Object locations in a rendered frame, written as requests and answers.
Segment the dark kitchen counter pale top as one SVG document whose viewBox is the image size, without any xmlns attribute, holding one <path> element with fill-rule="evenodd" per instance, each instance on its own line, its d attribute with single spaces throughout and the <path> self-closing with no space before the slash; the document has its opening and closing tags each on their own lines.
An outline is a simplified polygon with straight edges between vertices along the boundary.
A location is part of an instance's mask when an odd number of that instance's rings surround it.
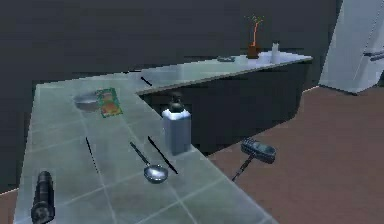
<svg viewBox="0 0 384 224">
<path fill-rule="evenodd" d="M 54 184 L 51 224 L 277 224 L 207 153 L 293 117 L 307 63 L 238 57 L 38 85 L 13 224 L 32 224 L 42 171 Z M 107 88 L 122 114 L 76 108 L 75 96 Z M 190 150 L 176 156 L 162 120 L 173 93 L 191 113 Z M 145 179 L 131 142 L 168 170 L 165 182 Z"/>
</svg>

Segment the white soap dispenser black pump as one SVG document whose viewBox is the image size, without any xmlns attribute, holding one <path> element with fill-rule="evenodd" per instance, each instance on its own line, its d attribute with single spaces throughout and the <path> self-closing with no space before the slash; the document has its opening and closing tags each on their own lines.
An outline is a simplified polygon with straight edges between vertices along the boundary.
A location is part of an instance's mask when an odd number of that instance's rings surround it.
<svg viewBox="0 0 384 224">
<path fill-rule="evenodd" d="M 190 150 L 191 113 L 181 101 L 181 95 L 173 93 L 168 107 L 162 111 L 165 142 L 171 154 L 176 156 Z"/>
</svg>

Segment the orange plant in brown pot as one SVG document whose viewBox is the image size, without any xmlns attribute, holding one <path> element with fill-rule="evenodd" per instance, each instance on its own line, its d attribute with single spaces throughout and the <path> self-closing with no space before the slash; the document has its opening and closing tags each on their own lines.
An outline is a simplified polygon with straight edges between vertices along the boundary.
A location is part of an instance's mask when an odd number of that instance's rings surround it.
<svg viewBox="0 0 384 224">
<path fill-rule="evenodd" d="M 248 19 L 252 22 L 252 34 L 251 34 L 251 42 L 248 45 L 247 58 L 258 59 L 259 53 L 261 52 L 261 50 L 257 44 L 257 31 L 258 31 L 258 26 L 263 22 L 263 17 L 252 15 L 252 16 L 248 16 Z"/>
</svg>

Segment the black ribbed cylinder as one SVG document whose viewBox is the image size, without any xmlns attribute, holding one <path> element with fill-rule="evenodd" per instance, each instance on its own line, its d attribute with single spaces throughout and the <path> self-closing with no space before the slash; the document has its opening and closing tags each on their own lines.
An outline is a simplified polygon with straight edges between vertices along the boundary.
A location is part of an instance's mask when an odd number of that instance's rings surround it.
<svg viewBox="0 0 384 224">
<path fill-rule="evenodd" d="M 52 176 L 48 171 L 38 175 L 31 208 L 32 224 L 48 224 L 55 217 L 55 201 Z"/>
</svg>

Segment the silver metal bowl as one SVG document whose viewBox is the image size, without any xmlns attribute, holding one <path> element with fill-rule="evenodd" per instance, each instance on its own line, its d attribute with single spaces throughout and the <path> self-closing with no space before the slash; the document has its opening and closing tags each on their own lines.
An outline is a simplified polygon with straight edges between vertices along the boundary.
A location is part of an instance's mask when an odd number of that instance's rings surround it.
<svg viewBox="0 0 384 224">
<path fill-rule="evenodd" d="M 77 109 L 82 111 L 96 111 L 99 109 L 98 99 L 95 92 L 77 95 L 73 98 Z"/>
</svg>

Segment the white bottle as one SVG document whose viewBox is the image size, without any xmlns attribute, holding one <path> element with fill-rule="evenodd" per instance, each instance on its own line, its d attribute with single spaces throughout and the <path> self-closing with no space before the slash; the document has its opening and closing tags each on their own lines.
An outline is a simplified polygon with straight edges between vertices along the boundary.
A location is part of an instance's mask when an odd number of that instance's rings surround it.
<svg viewBox="0 0 384 224">
<path fill-rule="evenodd" d="M 279 43 L 274 42 L 271 49 L 271 63 L 275 64 L 279 59 Z"/>
</svg>

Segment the pale grey fridge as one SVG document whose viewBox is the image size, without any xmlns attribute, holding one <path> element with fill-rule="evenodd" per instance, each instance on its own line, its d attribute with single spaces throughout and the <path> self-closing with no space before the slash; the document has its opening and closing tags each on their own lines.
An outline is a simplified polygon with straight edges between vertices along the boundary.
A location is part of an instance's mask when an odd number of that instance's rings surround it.
<svg viewBox="0 0 384 224">
<path fill-rule="evenodd" d="M 370 61 L 364 52 L 384 49 L 384 0 L 343 0 L 319 84 L 360 93 L 384 71 L 384 59 Z"/>
</svg>

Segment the green orange book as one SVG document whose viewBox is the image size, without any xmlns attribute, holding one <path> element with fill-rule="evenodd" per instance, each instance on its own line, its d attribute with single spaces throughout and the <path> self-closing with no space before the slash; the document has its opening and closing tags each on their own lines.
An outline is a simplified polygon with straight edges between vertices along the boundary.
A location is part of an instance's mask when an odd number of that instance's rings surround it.
<svg viewBox="0 0 384 224">
<path fill-rule="evenodd" d="M 114 88 L 97 90 L 96 97 L 103 118 L 123 113 Z"/>
</svg>

